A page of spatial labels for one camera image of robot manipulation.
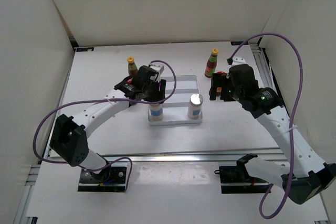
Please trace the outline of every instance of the cable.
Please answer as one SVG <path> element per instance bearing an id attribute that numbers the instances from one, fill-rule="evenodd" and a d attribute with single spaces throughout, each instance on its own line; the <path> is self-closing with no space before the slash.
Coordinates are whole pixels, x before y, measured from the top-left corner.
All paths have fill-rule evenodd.
<path id="1" fill-rule="evenodd" d="M 33 152 L 34 152 L 34 155 L 41 161 L 44 161 L 44 162 L 48 162 L 48 163 L 53 163 L 53 164 L 67 164 L 67 162 L 65 161 L 54 161 L 54 160 L 49 160 L 49 159 L 46 159 L 46 158 L 43 158 L 41 155 L 38 154 L 37 152 L 37 149 L 36 149 L 36 141 L 37 141 L 37 136 L 38 136 L 38 133 L 39 131 L 41 130 L 41 127 L 43 126 L 43 124 L 46 122 L 46 120 L 51 116 L 53 115 L 55 112 L 65 108 L 65 107 L 69 107 L 69 106 L 72 106 L 72 105 L 76 105 L 76 104 L 83 104 L 83 103 L 103 103 L 103 102 L 117 102 L 117 101 L 126 101 L 126 102 L 132 102 L 132 103 L 142 103 L 142 104 L 158 104 L 158 103 L 163 103 L 164 101 L 168 100 L 170 97 L 172 97 L 172 95 L 174 94 L 175 90 L 176 90 L 176 85 L 177 85 L 177 79 L 176 79 L 176 74 L 173 70 L 173 68 L 165 61 L 163 60 L 153 60 L 152 62 L 159 62 L 159 63 L 163 63 L 165 64 L 172 72 L 173 74 L 173 78 L 174 78 L 174 88 L 172 90 L 172 92 L 165 98 L 165 99 L 162 99 L 160 101 L 157 101 L 157 102 L 146 102 L 146 101 L 137 101 L 137 100 L 132 100 L 132 99 L 127 99 L 127 98 L 111 98 L 111 99 L 101 99 L 101 100 L 87 100 L 87 101 L 77 101 L 77 102 L 70 102 L 70 103 L 67 103 L 67 104 L 64 104 L 60 107 L 57 107 L 55 109 L 53 109 L 52 111 L 50 111 L 42 120 L 41 122 L 38 124 L 37 128 L 36 128 L 36 131 L 35 131 L 35 134 L 34 134 L 34 138 L 33 138 Z M 125 191 L 127 190 L 127 187 L 128 187 L 128 182 L 129 182 L 129 178 L 130 178 L 130 175 L 131 175 L 131 172 L 132 172 L 132 167 L 133 167 L 133 164 L 132 164 L 132 161 L 129 157 L 121 157 L 121 158 L 118 158 L 116 159 L 115 161 L 107 164 L 106 166 L 102 167 L 102 168 L 98 168 L 98 169 L 87 169 L 88 171 L 90 172 L 96 172 L 98 170 L 102 170 L 106 167 L 109 167 L 111 166 L 112 164 L 114 164 L 115 162 L 119 161 L 119 160 L 122 160 L 122 159 L 128 159 L 131 163 L 130 165 L 130 172 L 128 174 L 128 177 L 127 177 L 127 183 L 126 183 L 126 187 L 125 187 Z"/>
<path id="2" fill-rule="evenodd" d="M 291 116 L 289 118 L 289 128 L 290 128 L 290 131 L 289 131 L 289 138 L 290 138 L 290 162 L 289 162 L 289 164 L 290 164 L 290 167 L 289 167 L 289 177 L 288 177 L 288 182 L 287 182 L 287 187 L 286 187 L 286 190 L 285 190 L 285 194 L 283 195 L 283 198 L 282 198 L 282 201 L 281 201 L 279 207 L 274 211 L 274 213 L 271 214 L 271 215 L 269 215 L 269 216 L 264 215 L 264 213 L 262 212 L 262 206 L 264 204 L 264 201 L 265 201 L 267 195 L 269 194 L 269 192 L 271 191 L 271 189 L 273 187 L 273 184 L 270 184 L 270 186 L 268 187 L 268 189 L 265 192 L 264 196 L 262 197 L 262 199 L 260 201 L 260 205 L 259 205 L 260 215 L 263 218 L 265 218 L 265 219 L 272 219 L 272 218 L 274 218 L 282 210 L 283 206 L 285 205 L 285 202 L 286 202 L 287 197 L 289 195 L 290 187 L 291 187 L 291 184 L 292 184 L 293 171 L 294 171 L 294 136 L 293 136 L 293 129 L 292 129 L 292 127 L 293 127 L 293 121 L 294 121 L 295 112 L 296 112 L 296 109 L 298 107 L 300 96 L 301 96 L 301 91 L 302 91 L 302 85 L 303 85 L 303 66 L 302 66 L 302 60 L 301 60 L 301 57 L 300 57 L 298 49 L 294 46 L 294 44 L 288 38 L 286 38 L 285 36 L 283 36 L 281 34 L 278 34 L 278 33 L 260 33 L 260 34 L 253 35 L 252 37 L 249 37 L 243 43 L 241 43 L 239 45 L 239 47 L 237 47 L 237 49 L 234 51 L 234 53 L 231 55 L 231 57 L 229 59 L 232 60 L 232 58 L 237 53 L 237 51 L 243 45 L 245 45 L 246 43 L 248 43 L 251 39 L 254 39 L 254 38 L 257 38 L 257 37 L 260 37 L 260 36 L 264 36 L 264 35 L 272 35 L 272 36 L 276 36 L 276 37 L 279 37 L 279 38 L 285 40 L 292 47 L 292 49 L 294 50 L 294 52 L 295 52 L 295 54 L 296 54 L 296 56 L 298 58 L 299 69 L 300 69 L 299 90 L 298 90 L 298 94 L 297 94 L 296 99 L 295 99 L 295 103 L 294 103 L 294 106 L 293 106 L 292 114 L 291 114 Z"/>

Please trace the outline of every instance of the tray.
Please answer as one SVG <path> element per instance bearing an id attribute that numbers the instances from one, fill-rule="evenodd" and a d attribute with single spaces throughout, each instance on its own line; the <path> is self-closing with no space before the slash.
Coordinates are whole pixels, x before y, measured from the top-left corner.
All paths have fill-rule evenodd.
<path id="1" fill-rule="evenodd" d="M 167 80 L 166 96 L 169 95 L 174 87 L 173 77 L 163 77 Z M 162 104 L 163 118 L 159 121 L 152 120 L 150 109 L 148 108 L 148 121 L 150 125 L 176 125 L 176 124 L 193 124 L 201 123 L 202 110 L 197 119 L 190 119 L 187 115 L 190 96 L 198 94 L 197 76 L 176 76 L 177 85 L 175 93 Z"/>

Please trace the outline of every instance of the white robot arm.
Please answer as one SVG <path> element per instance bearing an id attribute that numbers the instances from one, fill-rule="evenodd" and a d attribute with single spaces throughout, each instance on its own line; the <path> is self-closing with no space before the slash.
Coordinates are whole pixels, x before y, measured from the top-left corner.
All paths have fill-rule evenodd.
<path id="1" fill-rule="evenodd" d="M 222 88 L 220 99 L 237 101 L 249 111 L 270 133 L 284 155 L 290 160 L 290 130 L 294 139 L 294 178 L 289 198 L 297 204 L 329 187 L 336 178 L 336 164 L 326 162 L 309 146 L 294 125 L 289 128 L 289 116 L 283 101 L 271 88 L 259 88 L 253 68 L 247 64 L 236 64 L 228 74 L 212 76 L 210 100 L 216 99 L 217 87 Z M 237 161 L 237 174 L 242 181 L 260 178 L 283 189 L 287 187 L 289 167 L 265 161 L 249 154 Z"/>
<path id="2" fill-rule="evenodd" d="M 96 103 L 72 116 L 61 115 L 56 119 L 50 147 L 70 166 L 91 170 L 98 181 L 105 181 L 110 167 L 99 154 L 90 150 L 87 138 L 104 122 L 133 105 L 130 100 L 156 102 L 164 99 L 166 81 L 161 79 L 163 65 L 151 63 L 141 66 L 132 78 L 126 77 L 111 90 L 105 103 Z"/>

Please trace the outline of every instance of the white tabletop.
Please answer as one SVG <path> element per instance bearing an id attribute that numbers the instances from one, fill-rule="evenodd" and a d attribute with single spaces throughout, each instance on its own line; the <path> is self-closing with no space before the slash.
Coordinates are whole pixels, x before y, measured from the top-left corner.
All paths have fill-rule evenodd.
<path id="1" fill-rule="evenodd" d="M 211 80 L 204 76 L 212 48 L 219 49 L 216 71 L 228 71 L 226 59 L 236 46 L 230 42 L 202 42 L 95 47 L 91 52 L 76 52 L 63 103 L 102 99 L 114 85 L 128 75 L 127 57 L 137 66 L 159 59 L 168 62 L 177 75 L 196 75 L 205 101 L 200 125 L 149 126 L 148 106 L 138 104 L 106 121 L 88 139 L 89 147 L 102 155 L 134 153 L 196 152 L 277 147 L 268 132 L 238 102 L 210 101 Z M 263 86 L 250 47 L 237 54 L 253 67 Z M 162 76 L 171 76 L 166 67 Z M 88 104 L 62 110 L 70 116 Z"/>
<path id="2" fill-rule="evenodd" d="M 80 169 L 42 163 L 27 216 L 38 224 L 223 224 L 295 223 L 327 220 L 319 195 L 303 205 L 287 200 L 280 214 L 265 220 L 259 214 L 262 194 L 221 194 L 218 163 L 135 163 L 126 193 L 77 192 Z M 271 214 L 284 191 L 274 187 L 264 204 Z"/>

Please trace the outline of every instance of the metal can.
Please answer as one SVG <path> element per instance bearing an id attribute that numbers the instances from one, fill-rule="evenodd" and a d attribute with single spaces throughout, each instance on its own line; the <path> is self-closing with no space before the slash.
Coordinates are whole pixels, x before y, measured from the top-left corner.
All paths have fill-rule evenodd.
<path id="1" fill-rule="evenodd" d="M 163 117 L 162 104 L 150 104 L 149 109 L 151 111 L 152 120 L 159 121 Z"/>
<path id="2" fill-rule="evenodd" d="M 203 96 L 201 94 L 192 94 L 190 96 L 188 106 L 188 117 L 190 119 L 197 119 L 199 117 L 202 104 L 203 104 Z"/>

